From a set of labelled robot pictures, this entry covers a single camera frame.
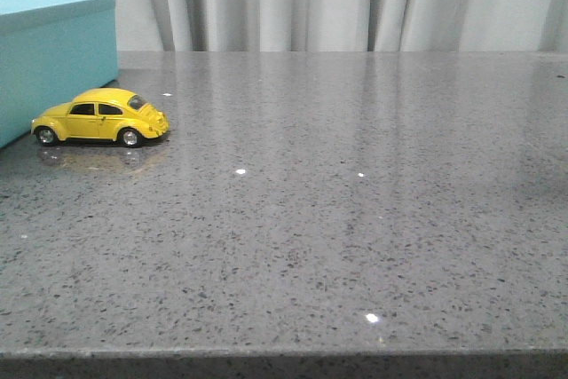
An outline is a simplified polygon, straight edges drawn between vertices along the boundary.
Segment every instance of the rear window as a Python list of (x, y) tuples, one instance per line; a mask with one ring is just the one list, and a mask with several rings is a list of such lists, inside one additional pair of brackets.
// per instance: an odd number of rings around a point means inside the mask
[(139, 110), (140, 108), (142, 108), (142, 106), (146, 103), (146, 100), (143, 99), (141, 96), (139, 95), (134, 95), (132, 98), (130, 98), (130, 100), (128, 101), (128, 106), (134, 108), (135, 110)]

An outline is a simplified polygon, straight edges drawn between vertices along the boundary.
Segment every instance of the tire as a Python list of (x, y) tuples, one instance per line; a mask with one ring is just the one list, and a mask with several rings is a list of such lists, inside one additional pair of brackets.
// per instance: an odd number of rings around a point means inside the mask
[(123, 146), (137, 148), (144, 144), (144, 137), (135, 129), (125, 128), (118, 132), (118, 140)]
[(47, 126), (40, 126), (35, 130), (35, 137), (37, 142), (42, 146), (56, 146), (59, 143), (57, 133), (52, 128)]

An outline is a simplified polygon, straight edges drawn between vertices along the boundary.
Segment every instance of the light blue box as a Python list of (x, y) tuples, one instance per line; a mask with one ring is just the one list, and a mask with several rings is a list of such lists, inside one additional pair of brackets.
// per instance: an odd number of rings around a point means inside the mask
[(0, 0), (0, 147), (118, 76), (115, 0)]

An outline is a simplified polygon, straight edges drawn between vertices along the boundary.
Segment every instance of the speckled countertop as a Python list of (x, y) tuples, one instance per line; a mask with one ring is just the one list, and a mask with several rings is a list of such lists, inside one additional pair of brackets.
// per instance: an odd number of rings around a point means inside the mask
[(0, 150), (5, 359), (568, 351), (567, 56), (123, 52), (113, 85), (169, 136)]

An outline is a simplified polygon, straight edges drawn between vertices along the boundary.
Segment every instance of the toy car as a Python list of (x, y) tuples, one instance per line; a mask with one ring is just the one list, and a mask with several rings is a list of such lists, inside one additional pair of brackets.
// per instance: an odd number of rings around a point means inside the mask
[(111, 139), (137, 147), (169, 128), (163, 112), (136, 93), (115, 88), (91, 89), (32, 121), (32, 134), (42, 146), (81, 138)]

